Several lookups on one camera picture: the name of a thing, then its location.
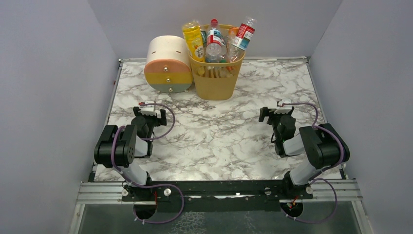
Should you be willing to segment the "clear bottle red blue label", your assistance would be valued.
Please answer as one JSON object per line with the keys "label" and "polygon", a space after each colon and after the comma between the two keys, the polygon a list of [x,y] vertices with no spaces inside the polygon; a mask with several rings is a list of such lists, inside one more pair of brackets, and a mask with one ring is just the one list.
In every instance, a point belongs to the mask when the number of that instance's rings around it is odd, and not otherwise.
{"label": "clear bottle red blue label", "polygon": [[238,31],[230,36],[228,46],[228,61],[236,62],[242,58],[255,33],[257,20],[253,17],[246,17],[244,22],[239,26]]}

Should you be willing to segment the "yellow drink bottle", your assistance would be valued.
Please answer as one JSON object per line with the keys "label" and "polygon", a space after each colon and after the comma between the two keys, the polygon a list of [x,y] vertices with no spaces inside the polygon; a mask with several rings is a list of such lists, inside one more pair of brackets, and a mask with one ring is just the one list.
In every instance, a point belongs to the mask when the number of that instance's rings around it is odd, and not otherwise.
{"label": "yellow drink bottle", "polygon": [[190,57],[195,61],[204,62],[205,53],[199,23],[191,21],[184,24],[182,26],[182,32]]}

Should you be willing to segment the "orange label clear bottle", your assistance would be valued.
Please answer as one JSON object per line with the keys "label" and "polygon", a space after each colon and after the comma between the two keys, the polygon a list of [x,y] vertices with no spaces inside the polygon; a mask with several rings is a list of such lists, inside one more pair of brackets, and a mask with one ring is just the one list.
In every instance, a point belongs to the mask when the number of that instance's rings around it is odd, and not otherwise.
{"label": "orange label clear bottle", "polygon": [[228,30],[228,44],[232,44],[237,33],[238,33],[239,27],[231,27]]}

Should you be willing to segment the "clear bottle green label angled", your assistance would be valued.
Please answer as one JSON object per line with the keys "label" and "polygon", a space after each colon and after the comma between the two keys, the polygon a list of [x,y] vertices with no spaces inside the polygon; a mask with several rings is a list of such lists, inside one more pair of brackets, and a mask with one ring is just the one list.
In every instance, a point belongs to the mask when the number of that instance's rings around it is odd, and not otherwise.
{"label": "clear bottle green label angled", "polygon": [[201,33],[201,38],[202,38],[203,46],[206,47],[206,46],[207,46],[207,34],[206,34],[206,31],[205,31],[204,29],[201,29],[201,30],[200,30],[200,33]]}

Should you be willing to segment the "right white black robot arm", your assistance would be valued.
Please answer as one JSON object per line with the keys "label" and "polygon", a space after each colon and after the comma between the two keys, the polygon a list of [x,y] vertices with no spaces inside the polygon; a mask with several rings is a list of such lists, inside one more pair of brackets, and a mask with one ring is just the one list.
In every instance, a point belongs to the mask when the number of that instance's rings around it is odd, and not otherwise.
{"label": "right white black robot arm", "polygon": [[309,182],[350,158],[350,150],[337,131],[329,123],[296,128],[292,116],[294,107],[262,107],[259,122],[267,118],[273,129],[271,143],[281,158],[305,154],[296,168],[288,171],[282,179],[282,193],[287,197],[299,195]]}

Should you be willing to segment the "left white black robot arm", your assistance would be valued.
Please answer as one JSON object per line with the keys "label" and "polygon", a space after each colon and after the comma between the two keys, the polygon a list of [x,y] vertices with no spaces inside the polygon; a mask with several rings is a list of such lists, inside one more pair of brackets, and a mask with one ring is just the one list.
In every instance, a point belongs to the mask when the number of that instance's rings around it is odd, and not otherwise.
{"label": "left white black robot arm", "polygon": [[135,117],[126,126],[106,125],[94,148],[94,161],[105,168],[114,169],[133,187],[148,186],[150,175],[135,161],[148,158],[153,149],[153,130],[166,126],[166,110],[158,116],[153,105],[133,107]]}

